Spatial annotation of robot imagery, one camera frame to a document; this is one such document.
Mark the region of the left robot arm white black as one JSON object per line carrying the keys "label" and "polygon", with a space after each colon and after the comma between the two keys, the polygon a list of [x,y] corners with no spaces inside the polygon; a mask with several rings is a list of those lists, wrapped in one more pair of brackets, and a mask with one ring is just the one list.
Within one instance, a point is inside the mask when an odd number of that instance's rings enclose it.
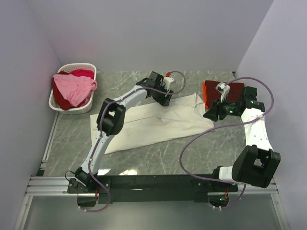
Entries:
{"label": "left robot arm white black", "polygon": [[171,72],[166,76],[151,72],[148,78],[136,83],[127,93],[116,99],[106,98],[97,117],[97,137],[85,161],[74,173],[74,179],[69,182],[69,189],[78,188],[82,192],[92,192],[99,189],[97,173],[99,164],[108,145],[115,135],[123,129],[125,113],[148,97],[152,97],[161,106],[169,106],[174,92],[170,89]]}

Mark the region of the cream white t-shirt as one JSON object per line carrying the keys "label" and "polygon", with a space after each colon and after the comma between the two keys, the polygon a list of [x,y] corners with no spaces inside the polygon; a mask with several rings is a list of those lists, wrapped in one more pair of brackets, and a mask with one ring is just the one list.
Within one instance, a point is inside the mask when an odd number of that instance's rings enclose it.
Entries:
{"label": "cream white t-shirt", "polygon": [[205,103],[195,93],[172,99],[167,107],[158,103],[132,107],[125,114],[120,133],[108,145],[98,147],[96,155],[200,134],[213,127],[213,122],[203,117],[204,113]]}

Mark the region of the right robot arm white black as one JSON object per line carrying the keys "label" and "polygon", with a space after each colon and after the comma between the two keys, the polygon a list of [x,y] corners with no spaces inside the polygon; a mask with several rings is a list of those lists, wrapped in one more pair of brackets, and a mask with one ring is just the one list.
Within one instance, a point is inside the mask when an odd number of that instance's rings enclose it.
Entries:
{"label": "right robot arm white black", "polygon": [[221,96],[203,116],[212,121],[223,120],[227,115],[240,117],[244,123],[246,146],[233,166],[220,167],[219,174],[211,178],[212,189],[222,191],[227,182],[268,187],[281,156],[269,143],[264,119],[265,106],[256,98],[257,89],[243,87],[237,102],[227,99],[230,87],[225,83],[219,83],[216,90]]}

